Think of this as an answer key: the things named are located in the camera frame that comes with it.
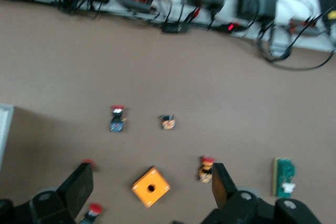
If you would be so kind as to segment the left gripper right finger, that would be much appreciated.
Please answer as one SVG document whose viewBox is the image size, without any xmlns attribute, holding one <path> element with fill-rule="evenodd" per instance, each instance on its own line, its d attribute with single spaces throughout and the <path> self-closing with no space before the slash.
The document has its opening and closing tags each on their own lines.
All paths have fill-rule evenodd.
<svg viewBox="0 0 336 224">
<path fill-rule="evenodd" d="M 309 223 L 321 221 L 304 203 L 280 198 L 274 205 L 246 190 L 238 190 L 222 163 L 212 168 L 212 192 L 217 204 L 202 223 Z"/>
</svg>

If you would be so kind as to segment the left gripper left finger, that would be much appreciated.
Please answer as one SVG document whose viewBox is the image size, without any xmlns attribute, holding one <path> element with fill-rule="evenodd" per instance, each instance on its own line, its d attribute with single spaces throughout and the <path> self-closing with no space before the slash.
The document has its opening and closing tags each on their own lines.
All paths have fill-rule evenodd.
<svg viewBox="0 0 336 224">
<path fill-rule="evenodd" d="M 75 223 L 92 191 L 92 164 L 81 163 L 58 188 L 44 189 L 21 205 L 1 199 L 1 223 Z"/>
</svg>

